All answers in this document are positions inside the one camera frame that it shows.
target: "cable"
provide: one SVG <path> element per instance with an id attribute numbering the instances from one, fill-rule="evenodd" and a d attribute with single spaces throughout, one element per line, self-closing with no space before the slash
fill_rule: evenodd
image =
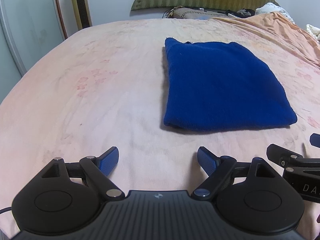
<path id="1" fill-rule="evenodd" d="M 10 210 L 11 210 L 11 207 L 0 209 L 0 214 L 5 213 L 5 212 L 10 211 Z"/>

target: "frosted glass door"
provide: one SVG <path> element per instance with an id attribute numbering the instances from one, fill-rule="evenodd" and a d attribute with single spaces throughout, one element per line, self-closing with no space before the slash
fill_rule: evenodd
<path id="1" fill-rule="evenodd" d="M 23 68 L 28 71 L 41 57 L 63 42 L 54 0 L 0 2 L 8 43 L 20 71 Z"/>

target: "blue folded cloth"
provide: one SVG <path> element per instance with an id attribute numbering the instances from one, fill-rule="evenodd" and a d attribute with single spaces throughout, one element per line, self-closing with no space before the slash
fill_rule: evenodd
<path id="1" fill-rule="evenodd" d="M 263 129 L 297 122 L 268 65 L 236 42 L 165 40 L 164 125 L 194 131 Z"/>

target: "white lettering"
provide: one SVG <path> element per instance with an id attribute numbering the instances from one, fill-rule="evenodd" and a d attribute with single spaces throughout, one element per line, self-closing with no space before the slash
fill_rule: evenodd
<path id="1" fill-rule="evenodd" d="M 311 193 L 312 192 L 316 193 L 317 192 L 317 187 L 314 187 L 313 190 L 311 190 Z"/>
<path id="2" fill-rule="evenodd" d="M 308 190 L 309 190 L 309 185 L 305 184 L 304 187 L 303 187 L 303 191 L 308 191 Z"/>

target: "bed sheet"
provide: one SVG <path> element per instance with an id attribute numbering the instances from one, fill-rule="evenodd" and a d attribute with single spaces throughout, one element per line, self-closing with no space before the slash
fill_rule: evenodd
<path id="1" fill-rule="evenodd" d="M 238 42 L 266 62 L 298 116 L 289 128 L 195 133 L 163 125 L 168 93 L 164 40 Z M 77 162 L 117 146 L 112 181 L 125 193 L 189 192 L 205 178 L 196 151 L 241 162 L 265 159 L 271 143 L 319 157 L 320 46 L 282 15 L 247 19 L 151 19 L 84 29 L 39 60 L 0 105 L 0 209 L 54 157 Z M 282 174 L 282 169 L 271 165 Z M 305 202 L 298 231 L 314 239 L 320 204 Z M 12 214 L 0 216 L 9 237 Z"/>

